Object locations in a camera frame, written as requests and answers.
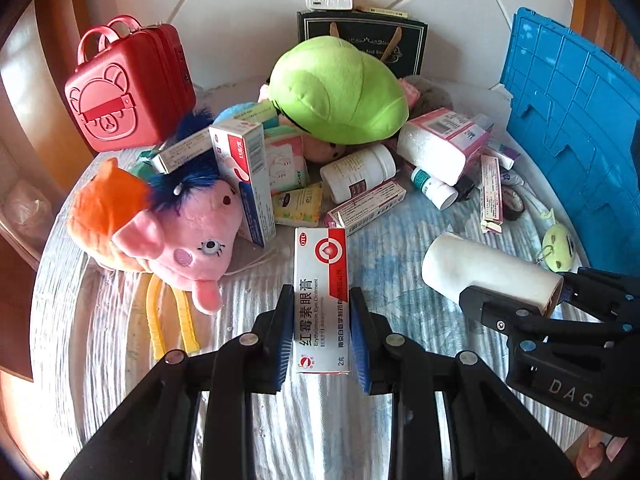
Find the white cardboard roll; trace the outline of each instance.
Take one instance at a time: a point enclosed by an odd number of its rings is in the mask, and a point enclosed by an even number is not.
[[[562,276],[451,233],[429,247],[422,279],[455,303],[463,290],[477,285],[536,306],[543,316],[551,315],[562,291]]]

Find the blue hair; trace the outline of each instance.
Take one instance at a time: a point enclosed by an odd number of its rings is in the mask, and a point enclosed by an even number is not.
[[[172,137],[172,144],[203,130],[213,123],[213,115],[209,110],[186,114]],[[156,211],[174,208],[180,213],[180,206],[193,189],[213,186],[220,178],[216,155],[207,150],[185,162],[169,174],[153,176],[151,185],[151,207]]]

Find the red suitcase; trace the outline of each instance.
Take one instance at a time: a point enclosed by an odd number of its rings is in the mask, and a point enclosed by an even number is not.
[[[118,16],[131,33],[109,26],[89,29],[78,45],[78,67],[65,85],[74,118],[98,152],[151,146],[173,133],[195,106],[195,93],[178,33],[171,25],[140,27]],[[91,34],[101,34],[98,54],[85,61]]]

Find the green plush toy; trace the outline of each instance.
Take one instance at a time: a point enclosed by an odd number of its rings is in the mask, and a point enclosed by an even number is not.
[[[332,36],[303,41],[284,54],[271,73],[269,92],[291,121],[336,144],[386,139],[409,117],[391,70]]]

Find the blue plastic panel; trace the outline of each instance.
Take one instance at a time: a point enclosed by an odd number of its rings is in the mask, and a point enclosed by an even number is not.
[[[568,28],[522,8],[501,82],[507,130],[554,188],[592,267],[640,275],[640,192],[631,142],[640,82]]]

